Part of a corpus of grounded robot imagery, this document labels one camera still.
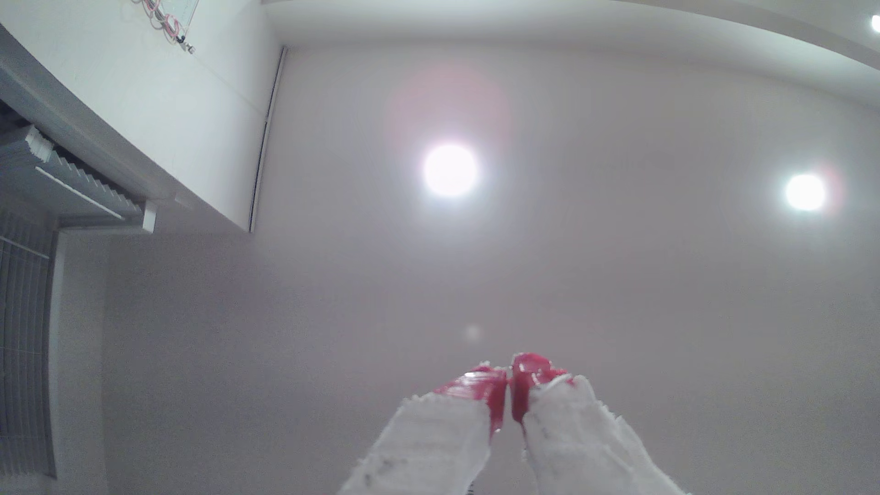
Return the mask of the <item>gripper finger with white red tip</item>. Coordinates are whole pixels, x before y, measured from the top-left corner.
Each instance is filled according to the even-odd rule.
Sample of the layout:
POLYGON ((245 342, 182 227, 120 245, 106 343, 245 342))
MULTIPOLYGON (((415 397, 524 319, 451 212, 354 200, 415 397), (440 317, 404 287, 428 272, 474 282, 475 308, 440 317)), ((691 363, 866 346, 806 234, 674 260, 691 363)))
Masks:
POLYGON ((502 427, 508 374, 481 363, 405 398, 339 494, 467 494, 502 427))
POLYGON ((538 494, 685 494, 589 380, 535 353, 514 355, 511 413, 538 494))

